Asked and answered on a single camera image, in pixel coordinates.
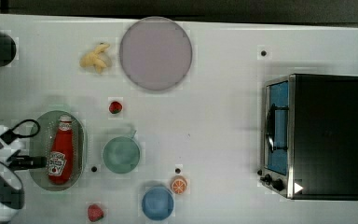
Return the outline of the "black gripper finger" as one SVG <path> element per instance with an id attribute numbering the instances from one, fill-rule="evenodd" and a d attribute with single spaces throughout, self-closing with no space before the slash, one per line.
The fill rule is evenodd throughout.
<path id="1" fill-rule="evenodd" d="M 46 165 L 47 165 L 46 157 L 21 156 L 15 158 L 9 165 L 9 168 L 11 170 L 29 170 L 29 169 L 45 168 Z"/>

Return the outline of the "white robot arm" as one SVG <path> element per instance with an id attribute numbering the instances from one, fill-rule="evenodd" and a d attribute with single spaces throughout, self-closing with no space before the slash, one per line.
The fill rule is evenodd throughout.
<path id="1" fill-rule="evenodd" d="M 44 156 L 21 155 L 23 138 L 36 136 L 40 131 L 22 135 L 14 128 L 0 125 L 0 224 L 7 224 L 25 205 L 25 190 L 16 171 L 44 168 Z"/>

